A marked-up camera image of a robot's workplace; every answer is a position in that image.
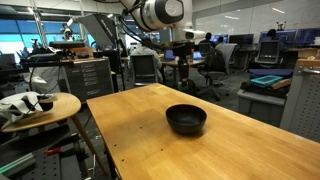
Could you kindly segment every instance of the black bowl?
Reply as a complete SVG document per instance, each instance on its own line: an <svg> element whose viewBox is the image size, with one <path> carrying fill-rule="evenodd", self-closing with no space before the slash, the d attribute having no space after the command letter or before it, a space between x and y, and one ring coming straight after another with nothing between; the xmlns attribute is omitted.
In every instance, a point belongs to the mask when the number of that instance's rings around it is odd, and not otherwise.
<svg viewBox="0 0 320 180"><path fill-rule="evenodd" d="M197 106L178 104L167 109L166 117L174 131L191 134L201 130L206 122L207 114Z"/></svg>

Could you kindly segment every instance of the filing cabinet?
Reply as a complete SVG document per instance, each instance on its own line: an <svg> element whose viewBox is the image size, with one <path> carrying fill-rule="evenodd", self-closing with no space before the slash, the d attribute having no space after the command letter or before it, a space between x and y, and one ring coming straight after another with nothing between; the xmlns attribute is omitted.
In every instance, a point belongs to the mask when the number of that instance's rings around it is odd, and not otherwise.
<svg viewBox="0 0 320 180"><path fill-rule="evenodd" d="M64 67L67 91L77 96L81 103L87 99L113 93L109 60L75 61L74 66Z"/></svg>

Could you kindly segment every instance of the box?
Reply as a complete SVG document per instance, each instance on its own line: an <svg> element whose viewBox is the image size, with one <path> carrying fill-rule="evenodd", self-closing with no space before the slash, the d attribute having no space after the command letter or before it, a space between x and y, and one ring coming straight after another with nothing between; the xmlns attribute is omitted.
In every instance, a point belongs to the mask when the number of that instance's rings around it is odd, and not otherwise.
<svg viewBox="0 0 320 180"><path fill-rule="evenodd" d="M244 90L239 90L237 94L239 97L239 113L272 126L280 126L285 99Z"/></svg>

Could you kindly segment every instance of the gray floor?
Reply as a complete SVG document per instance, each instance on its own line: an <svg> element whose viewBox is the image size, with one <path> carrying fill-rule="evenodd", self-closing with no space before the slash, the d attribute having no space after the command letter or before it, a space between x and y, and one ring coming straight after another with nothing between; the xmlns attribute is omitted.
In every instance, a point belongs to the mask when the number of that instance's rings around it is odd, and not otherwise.
<svg viewBox="0 0 320 180"><path fill-rule="evenodd" d="M171 73L171 70L172 69L170 67L166 68L167 86L169 87L173 86L173 75ZM220 88L221 90L219 90L219 94L221 95L220 101L216 101L214 97L210 96L210 93L206 93L202 95L200 98L205 101L211 102L213 104L217 104L224 108L230 109L232 111L237 111L238 110L237 91L239 90L241 83L243 81L248 80L249 75L246 72L242 72L241 70L238 70L238 69L231 69L231 72L232 72L231 76L228 79L222 81L224 86ZM117 78L118 78L119 90L123 91L121 76L118 75ZM193 68L190 69L189 78L195 82L196 87L200 91L206 88L205 79L203 78L202 75L198 73L197 69L193 69ZM132 82L130 79L129 81L125 80L125 87L127 90L133 88ZM229 96L225 95L226 88L229 90ZM103 160L104 164L108 166L107 158L106 158L106 155L104 154L105 152L104 142L100 136L100 133L95 125L94 120L90 115L90 110L84 106L82 108L82 111L78 113L78 117L81 120L81 123L83 124L83 126L85 127L85 130L87 131L91 141L96 147L99 153L98 156ZM71 129L73 131L76 131L73 124L72 123L69 123L69 124L71 126ZM90 151L88 149L86 150L89 154L89 158L86 160L86 164L88 168L91 168L93 167L93 164L94 164L93 156L90 154ZM95 168L95 175L93 175L92 172L93 172L92 170L89 171L89 174L91 174L92 177L97 180L111 179L110 173L108 177L104 176L97 164Z"/></svg>

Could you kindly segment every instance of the wall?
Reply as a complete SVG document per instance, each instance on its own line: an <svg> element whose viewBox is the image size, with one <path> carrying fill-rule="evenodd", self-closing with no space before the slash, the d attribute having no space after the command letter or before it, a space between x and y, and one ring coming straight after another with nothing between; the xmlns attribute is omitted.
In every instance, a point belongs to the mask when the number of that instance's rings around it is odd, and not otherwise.
<svg viewBox="0 0 320 180"><path fill-rule="evenodd" d="M51 8L51 9L65 9L80 11L80 3L70 0L35 0L37 7ZM28 0L1 0L0 4L17 5L17 6L31 6ZM92 0L82 0L82 7L84 11L90 12L104 12L120 14L123 6L121 3L97 3Z"/></svg>
<svg viewBox="0 0 320 180"><path fill-rule="evenodd" d="M260 0L244 1L246 3L235 1L221 7L211 7L194 12L196 29L213 34L253 33L255 35L254 42L257 43L260 32L271 28L276 29L276 22L286 21L285 29L320 27L319 0L281 0L274 2L269 0L271 3L268 4L263 4L266 1L262 2ZM282 10L284 13L274 11L272 8ZM228 19L225 16L239 19Z"/></svg>

